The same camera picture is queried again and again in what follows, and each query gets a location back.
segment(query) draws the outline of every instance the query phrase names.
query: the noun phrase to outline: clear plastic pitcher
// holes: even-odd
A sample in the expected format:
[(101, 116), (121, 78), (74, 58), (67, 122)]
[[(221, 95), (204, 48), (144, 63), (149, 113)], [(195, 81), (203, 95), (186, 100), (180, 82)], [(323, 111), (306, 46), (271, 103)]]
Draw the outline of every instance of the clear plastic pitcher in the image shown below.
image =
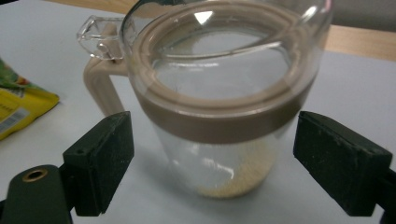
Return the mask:
[(331, 0), (143, 0), (123, 19), (83, 25), (78, 41), (93, 57), (84, 80), (111, 115), (123, 107), (109, 76), (128, 77), (176, 179), (235, 197), (274, 164), (331, 19)]

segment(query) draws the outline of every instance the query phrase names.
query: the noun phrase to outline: beige handle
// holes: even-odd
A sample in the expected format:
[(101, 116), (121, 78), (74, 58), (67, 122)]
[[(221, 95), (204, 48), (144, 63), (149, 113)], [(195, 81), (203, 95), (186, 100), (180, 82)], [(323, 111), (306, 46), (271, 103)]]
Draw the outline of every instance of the beige handle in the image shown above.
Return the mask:
[(83, 75), (85, 86), (105, 116), (124, 111), (120, 97), (111, 81), (111, 75), (127, 77), (124, 60), (91, 58)]

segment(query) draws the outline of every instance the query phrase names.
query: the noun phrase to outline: plastic pitcher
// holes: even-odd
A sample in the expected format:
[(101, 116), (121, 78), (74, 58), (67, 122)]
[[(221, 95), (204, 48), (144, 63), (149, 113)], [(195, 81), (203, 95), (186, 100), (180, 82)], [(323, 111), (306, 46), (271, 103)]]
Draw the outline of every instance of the plastic pitcher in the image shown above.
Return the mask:
[(78, 32), (92, 56), (85, 84), (111, 115), (123, 107), (109, 77), (128, 77), (176, 179), (208, 197), (243, 195), (276, 161), (331, 19), (331, 0), (139, 1)]

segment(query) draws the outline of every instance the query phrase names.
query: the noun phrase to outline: yellow package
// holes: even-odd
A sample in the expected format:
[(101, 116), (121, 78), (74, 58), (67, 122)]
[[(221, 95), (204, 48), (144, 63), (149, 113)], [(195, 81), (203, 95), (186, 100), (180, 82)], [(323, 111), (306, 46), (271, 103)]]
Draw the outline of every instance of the yellow package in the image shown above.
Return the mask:
[(28, 126), (58, 102), (58, 95), (19, 76), (0, 58), (0, 140)]

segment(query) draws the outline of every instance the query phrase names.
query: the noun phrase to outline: powder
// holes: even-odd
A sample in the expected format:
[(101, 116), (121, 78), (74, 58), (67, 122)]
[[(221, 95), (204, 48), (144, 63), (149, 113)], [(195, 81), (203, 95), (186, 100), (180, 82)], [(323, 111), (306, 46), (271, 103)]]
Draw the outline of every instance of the powder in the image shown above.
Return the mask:
[(245, 154), (233, 179), (214, 189), (198, 188), (199, 194), (211, 198), (232, 198), (246, 194), (260, 185), (275, 162), (276, 148), (263, 141), (253, 141), (244, 147), (256, 148), (244, 150)]

